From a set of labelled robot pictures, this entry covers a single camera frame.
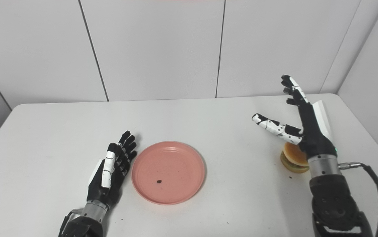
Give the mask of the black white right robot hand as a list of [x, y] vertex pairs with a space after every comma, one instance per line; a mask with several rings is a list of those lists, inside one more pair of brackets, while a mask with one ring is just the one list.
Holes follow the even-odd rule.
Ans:
[[318, 108], [317, 102], [309, 102], [300, 85], [291, 76], [282, 75], [281, 79], [281, 84], [285, 87], [283, 92], [292, 96], [286, 103], [297, 107], [303, 127], [297, 128], [261, 114], [254, 114], [252, 121], [284, 141], [298, 145], [306, 153], [307, 159], [319, 155], [332, 155], [337, 158], [328, 126], [323, 121], [323, 115], [319, 114], [323, 109]]

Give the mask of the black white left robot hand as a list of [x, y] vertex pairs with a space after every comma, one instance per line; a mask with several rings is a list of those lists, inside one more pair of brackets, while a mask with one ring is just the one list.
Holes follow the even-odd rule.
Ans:
[[97, 200], [109, 208], [117, 204], [120, 189], [137, 156], [135, 136], [126, 131], [118, 143], [110, 143], [90, 177], [86, 200]]

